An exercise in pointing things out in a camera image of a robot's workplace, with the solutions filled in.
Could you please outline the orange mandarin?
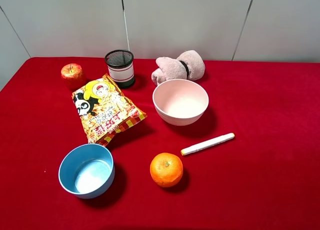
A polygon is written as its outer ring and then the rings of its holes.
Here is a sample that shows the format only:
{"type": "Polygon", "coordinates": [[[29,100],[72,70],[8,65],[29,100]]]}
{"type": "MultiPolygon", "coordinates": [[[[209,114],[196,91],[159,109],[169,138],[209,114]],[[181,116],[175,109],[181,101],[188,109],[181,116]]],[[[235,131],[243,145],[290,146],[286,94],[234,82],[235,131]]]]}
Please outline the orange mandarin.
{"type": "Polygon", "coordinates": [[[150,163],[150,175],[160,187],[173,187],[181,180],[184,172],[180,158],[171,153],[160,153],[150,163]]]}

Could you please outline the pink bowl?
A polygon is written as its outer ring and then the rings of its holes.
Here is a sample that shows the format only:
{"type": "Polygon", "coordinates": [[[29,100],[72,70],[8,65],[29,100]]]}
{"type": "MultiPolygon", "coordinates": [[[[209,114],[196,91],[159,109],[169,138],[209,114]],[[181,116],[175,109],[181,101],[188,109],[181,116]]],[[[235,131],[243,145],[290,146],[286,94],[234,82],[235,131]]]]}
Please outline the pink bowl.
{"type": "Polygon", "coordinates": [[[209,96],[199,84],[173,79],[159,84],[152,101],[158,115],[168,124],[187,126],[195,123],[209,105],[209,96]]]}

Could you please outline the white marker pen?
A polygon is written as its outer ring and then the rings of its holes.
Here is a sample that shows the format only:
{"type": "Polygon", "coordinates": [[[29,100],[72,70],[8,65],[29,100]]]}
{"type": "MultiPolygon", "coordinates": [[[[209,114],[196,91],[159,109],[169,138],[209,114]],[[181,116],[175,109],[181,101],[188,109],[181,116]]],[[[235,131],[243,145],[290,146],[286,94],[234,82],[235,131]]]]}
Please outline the white marker pen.
{"type": "Polygon", "coordinates": [[[215,137],[213,139],[210,139],[210,140],[207,140],[207,141],[192,145],[192,146],[187,147],[185,149],[182,149],[180,151],[180,153],[181,153],[182,156],[185,156],[185,155],[188,155],[188,154],[192,154],[192,153],[195,153],[195,152],[210,148],[212,146],[224,143],[226,141],[232,140],[232,139],[234,139],[234,137],[235,137],[234,133],[228,133],[228,134],[225,134],[225,135],[222,135],[222,136],[219,136],[219,137],[215,137]]]}

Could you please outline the pink rolled towel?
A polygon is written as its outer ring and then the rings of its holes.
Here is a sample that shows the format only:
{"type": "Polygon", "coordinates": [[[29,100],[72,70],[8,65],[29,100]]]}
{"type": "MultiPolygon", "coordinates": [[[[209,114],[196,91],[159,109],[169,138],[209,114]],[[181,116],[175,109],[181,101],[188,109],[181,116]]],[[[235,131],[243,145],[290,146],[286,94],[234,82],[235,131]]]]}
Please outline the pink rolled towel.
{"type": "Polygon", "coordinates": [[[155,62],[157,69],[151,74],[155,85],[172,79],[196,81],[205,73],[204,61],[195,50],[185,51],[176,59],[159,57],[155,62]]]}

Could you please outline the yellow snack bag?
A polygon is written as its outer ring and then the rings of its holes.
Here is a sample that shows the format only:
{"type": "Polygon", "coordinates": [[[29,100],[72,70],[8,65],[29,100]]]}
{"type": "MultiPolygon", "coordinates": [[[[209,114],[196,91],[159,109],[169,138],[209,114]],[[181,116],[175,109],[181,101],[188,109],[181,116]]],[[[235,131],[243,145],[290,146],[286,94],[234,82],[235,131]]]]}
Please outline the yellow snack bag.
{"type": "Polygon", "coordinates": [[[107,146],[147,117],[107,74],[73,92],[72,99],[88,143],[107,146]]]}

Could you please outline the black mesh pen holder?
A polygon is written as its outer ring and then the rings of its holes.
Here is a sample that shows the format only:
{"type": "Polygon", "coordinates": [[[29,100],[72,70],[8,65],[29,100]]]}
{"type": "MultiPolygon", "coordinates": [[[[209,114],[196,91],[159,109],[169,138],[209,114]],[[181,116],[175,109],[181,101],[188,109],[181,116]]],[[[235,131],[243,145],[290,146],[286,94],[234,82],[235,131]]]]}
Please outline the black mesh pen holder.
{"type": "Polygon", "coordinates": [[[104,57],[109,76],[122,89],[135,83],[133,60],[134,55],[128,50],[114,50],[104,57]]]}

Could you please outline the red apple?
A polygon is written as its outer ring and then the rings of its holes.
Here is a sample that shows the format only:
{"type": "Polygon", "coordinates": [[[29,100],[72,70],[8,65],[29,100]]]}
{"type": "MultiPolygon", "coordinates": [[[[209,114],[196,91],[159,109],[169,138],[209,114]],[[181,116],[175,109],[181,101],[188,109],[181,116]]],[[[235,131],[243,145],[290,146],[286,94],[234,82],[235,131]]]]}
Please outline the red apple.
{"type": "Polygon", "coordinates": [[[87,82],[87,78],[82,67],[76,63],[70,63],[62,67],[61,78],[65,82],[68,89],[75,91],[87,82]]]}

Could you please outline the blue bowl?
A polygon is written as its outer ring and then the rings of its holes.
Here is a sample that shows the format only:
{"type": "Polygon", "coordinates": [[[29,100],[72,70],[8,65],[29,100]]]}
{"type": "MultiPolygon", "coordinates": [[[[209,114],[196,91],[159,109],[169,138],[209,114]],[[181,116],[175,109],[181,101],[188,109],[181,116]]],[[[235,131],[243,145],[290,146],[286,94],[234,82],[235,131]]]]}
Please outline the blue bowl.
{"type": "Polygon", "coordinates": [[[99,144],[84,144],[65,156],[58,170],[62,188],[81,199],[105,193],[115,178],[111,152],[99,144]]]}

